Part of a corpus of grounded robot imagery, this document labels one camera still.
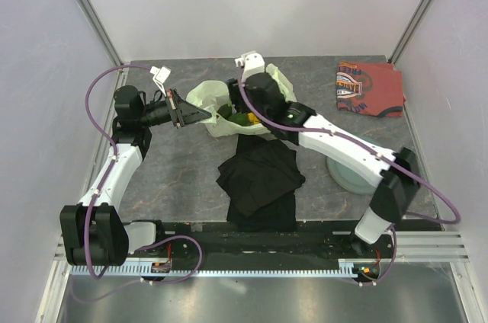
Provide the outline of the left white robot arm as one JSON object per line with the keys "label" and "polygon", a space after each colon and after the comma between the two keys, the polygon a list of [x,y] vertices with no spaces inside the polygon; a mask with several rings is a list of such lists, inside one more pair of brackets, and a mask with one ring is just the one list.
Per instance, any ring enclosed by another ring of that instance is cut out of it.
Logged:
{"label": "left white robot arm", "polygon": [[156,221],[124,223],[118,213],[130,179],[149,150],[151,127],[170,123],[182,128],[212,116],[172,89],[158,91],[149,103],[145,100],[132,85],[114,92],[116,117],[108,157],[81,200],[64,206],[59,215],[67,261],[87,267],[95,278],[140,249],[151,257],[166,251],[168,240],[158,233]]}

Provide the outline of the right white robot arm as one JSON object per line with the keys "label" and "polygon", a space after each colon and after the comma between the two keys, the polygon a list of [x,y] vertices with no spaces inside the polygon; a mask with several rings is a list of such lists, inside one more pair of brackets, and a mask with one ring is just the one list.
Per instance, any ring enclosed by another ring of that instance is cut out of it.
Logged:
{"label": "right white robot arm", "polygon": [[230,103],[238,111],[256,115],[278,139],[318,152],[374,187],[371,202],[348,243],[358,257],[373,252],[379,237],[406,215],[420,188],[415,153],[408,148],[395,152],[376,146],[335,126],[314,109],[286,100],[267,73],[251,75],[244,82],[231,78],[226,86]]}

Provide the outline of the green lime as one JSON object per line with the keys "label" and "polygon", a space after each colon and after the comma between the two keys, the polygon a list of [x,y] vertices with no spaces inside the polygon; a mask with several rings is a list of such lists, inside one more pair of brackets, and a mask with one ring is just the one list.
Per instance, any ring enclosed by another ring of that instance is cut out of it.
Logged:
{"label": "green lime", "polygon": [[242,114],[242,113],[237,113],[237,114],[231,114],[228,118],[228,121],[231,123],[235,123],[238,126],[251,126],[252,123],[249,120],[248,114]]}

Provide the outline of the light green plastic bag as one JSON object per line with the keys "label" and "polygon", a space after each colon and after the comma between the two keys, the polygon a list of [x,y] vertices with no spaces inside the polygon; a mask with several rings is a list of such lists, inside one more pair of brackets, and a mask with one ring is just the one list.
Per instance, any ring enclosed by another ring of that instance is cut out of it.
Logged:
{"label": "light green plastic bag", "polygon": [[[265,71],[278,83],[278,87],[287,101],[297,100],[293,85],[277,66],[272,63],[267,64]],[[206,126],[207,131],[214,138],[237,134],[259,136],[270,133],[260,123],[241,126],[226,120],[217,113],[221,106],[230,102],[229,91],[226,84],[222,81],[209,80],[201,82],[188,93],[186,101],[211,114],[210,119],[202,120],[201,123]]]}

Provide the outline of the yellow pear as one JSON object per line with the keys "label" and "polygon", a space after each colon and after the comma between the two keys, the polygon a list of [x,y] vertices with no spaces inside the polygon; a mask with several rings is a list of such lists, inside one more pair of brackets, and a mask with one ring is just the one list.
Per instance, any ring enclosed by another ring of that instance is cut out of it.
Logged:
{"label": "yellow pear", "polygon": [[252,112],[247,113],[246,116],[250,125],[257,125],[261,123],[260,119]]}

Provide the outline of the green avocado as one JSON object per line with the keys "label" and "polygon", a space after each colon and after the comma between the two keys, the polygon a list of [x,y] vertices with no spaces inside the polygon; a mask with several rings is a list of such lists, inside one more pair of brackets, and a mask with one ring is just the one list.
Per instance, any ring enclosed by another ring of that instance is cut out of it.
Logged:
{"label": "green avocado", "polygon": [[229,104],[223,104],[218,108],[217,114],[224,119],[228,119],[233,115],[233,108]]}

